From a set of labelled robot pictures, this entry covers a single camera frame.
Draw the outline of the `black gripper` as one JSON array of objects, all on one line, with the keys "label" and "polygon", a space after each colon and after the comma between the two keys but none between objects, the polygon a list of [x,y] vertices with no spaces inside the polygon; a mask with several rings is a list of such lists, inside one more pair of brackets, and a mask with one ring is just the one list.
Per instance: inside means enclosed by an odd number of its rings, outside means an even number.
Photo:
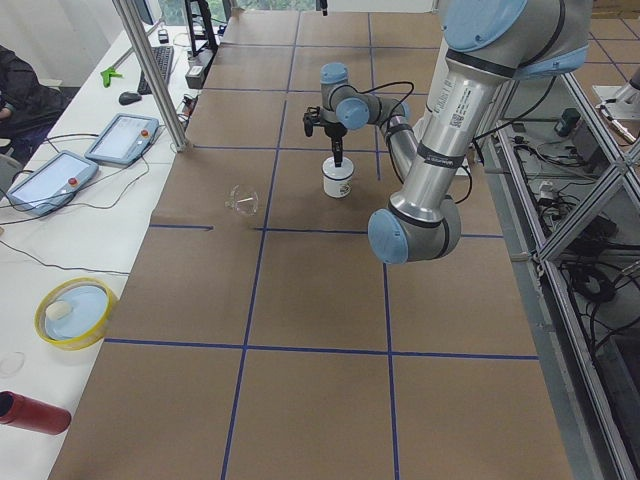
[{"label": "black gripper", "polygon": [[343,138],[346,136],[346,127],[341,123],[327,122],[324,126],[324,132],[331,140],[331,163],[340,168],[343,162]]}]

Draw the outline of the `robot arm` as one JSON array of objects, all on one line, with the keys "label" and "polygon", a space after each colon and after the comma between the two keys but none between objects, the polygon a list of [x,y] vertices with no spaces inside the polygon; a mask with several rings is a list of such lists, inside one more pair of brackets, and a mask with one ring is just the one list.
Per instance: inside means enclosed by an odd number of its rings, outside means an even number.
[{"label": "robot arm", "polygon": [[315,122],[344,136],[370,124],[385,137],[402,180],[368,222],[368,239],[387,264],[448,255],[461,220],[448,190],[496,89],[511,79],[555,77],[586,60],[591,1],[447,1],[440,15],[447,74],[422,135],[398,100],[359,92],[338,62],[321,69],[322,105]]}]

